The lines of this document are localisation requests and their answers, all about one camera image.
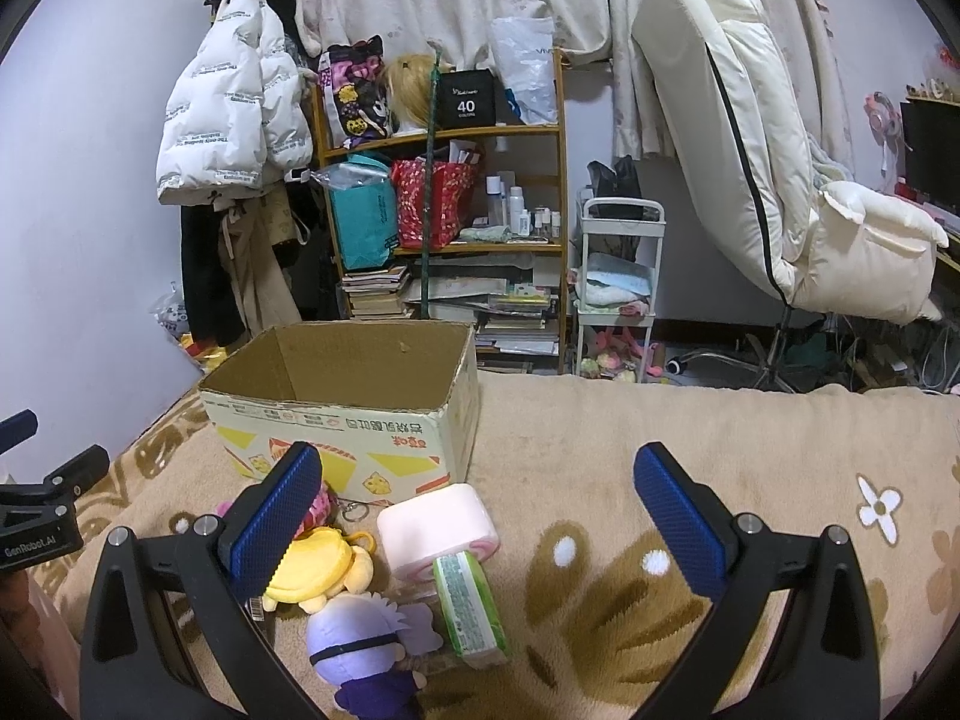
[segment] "yellow plush toy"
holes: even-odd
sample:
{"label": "yellow plush toy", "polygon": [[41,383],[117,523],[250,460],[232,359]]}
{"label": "yellow plush toy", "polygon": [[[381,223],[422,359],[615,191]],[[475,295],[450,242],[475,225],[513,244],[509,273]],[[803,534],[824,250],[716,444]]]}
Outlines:
{"label": "yellow plush toy", "polygon": [[[354,543],[363,538],[369,551]],[[275,610],[277,603],[299,604],[307,614],[316,614],[342,591],[363,592],[373,579],[370,555],[375,547],[369,533],[343,536],[336,528],[314,528],[287,548],[264,593],[264,610]]]}

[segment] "wall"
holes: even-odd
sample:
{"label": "wall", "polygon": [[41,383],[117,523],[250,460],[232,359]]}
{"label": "wall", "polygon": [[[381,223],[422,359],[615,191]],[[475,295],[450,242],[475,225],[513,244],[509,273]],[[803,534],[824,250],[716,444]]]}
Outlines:
{"label": "wall", "polygon": [[148,309],[179,281],[163,110],[208,27],[203,0],[43,0],[0,65],[0,416],[40,420],[0,458],[19,482],[114,456],[197,379]]}
{"label": "wall", "polygon": [[[851,117],[856,176],[882,189],[880,146],[872,138],[863,98],[875,91],[904,98],[904,86],[917,85],[933,64],[936,31],[915,0],[824,0]],[[587,163],[613,159],[613,91],[605,65],[565,74],[568,116],[568,168],[571,208],[576,191],[589,181]],[[672,160],[638,163],[645,196],[664,204],[667,234],[659,286],[658,314],[666,319],[766,324],[781,314],[779,301],[752,285],[709,242],[697,220],[679,165]],[[798,312],[794,324],[816,319]]]}

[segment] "human hand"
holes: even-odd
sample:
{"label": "human hand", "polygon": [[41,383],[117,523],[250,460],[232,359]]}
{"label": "human hand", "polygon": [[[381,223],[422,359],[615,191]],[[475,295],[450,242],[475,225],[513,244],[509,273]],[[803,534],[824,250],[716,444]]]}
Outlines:
{"label": "human hand", "polygon": [[0,575],[0,624],[30,668],[40,668],[43,637],[40,615],[30,603],[30,584],[26,571]]}

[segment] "chair backrest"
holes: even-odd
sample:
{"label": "chair backrest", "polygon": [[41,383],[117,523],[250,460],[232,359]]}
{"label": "chair backrest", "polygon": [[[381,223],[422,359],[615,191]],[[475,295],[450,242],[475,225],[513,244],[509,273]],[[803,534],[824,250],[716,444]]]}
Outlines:
{"label": "chair backrest", "polygon": [[632,34],[701,223],[747,278],[789,302],[813,165],[763,1],[640,0]]}

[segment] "purple plush doll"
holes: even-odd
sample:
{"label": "purple plush doll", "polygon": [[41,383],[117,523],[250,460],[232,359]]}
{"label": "purple plush doll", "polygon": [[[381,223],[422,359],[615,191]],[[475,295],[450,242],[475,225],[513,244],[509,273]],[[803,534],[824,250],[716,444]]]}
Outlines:
{"label": "purple plush doll", "polygon": [[310,664],[322,680],[339,688],[334,695],[338,706],[360,720],[419,720],[416,693],[426,678],[394,666],[408,648],[412,655],[423,655],[440,647],[443,639],[429,621],[425,605],[397,608],[377,594],[342,593],[307,621]]}

